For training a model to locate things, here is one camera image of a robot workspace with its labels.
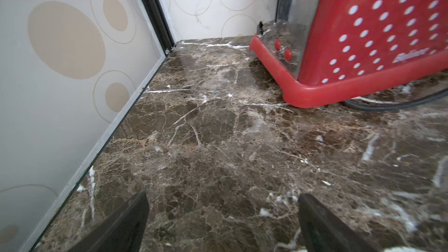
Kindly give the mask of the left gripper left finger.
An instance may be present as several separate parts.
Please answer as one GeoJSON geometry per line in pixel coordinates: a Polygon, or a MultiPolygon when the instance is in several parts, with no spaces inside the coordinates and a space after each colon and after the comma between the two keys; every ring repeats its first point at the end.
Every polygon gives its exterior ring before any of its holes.
{"type": "Polygon", "coordinates": [[[146,192],[132,196],[70,252],[138,252],[149,214],[146,192]]]}

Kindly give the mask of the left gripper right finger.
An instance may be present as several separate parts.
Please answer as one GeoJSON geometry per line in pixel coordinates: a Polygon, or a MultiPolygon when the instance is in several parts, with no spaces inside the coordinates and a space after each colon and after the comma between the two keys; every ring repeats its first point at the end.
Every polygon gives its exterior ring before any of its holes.
{"type": "Polygon", "coordinates": [[[377,250],[313,195],[302,193],[298,203],[299,223],[307,251],[375,252],[377,250]]]}

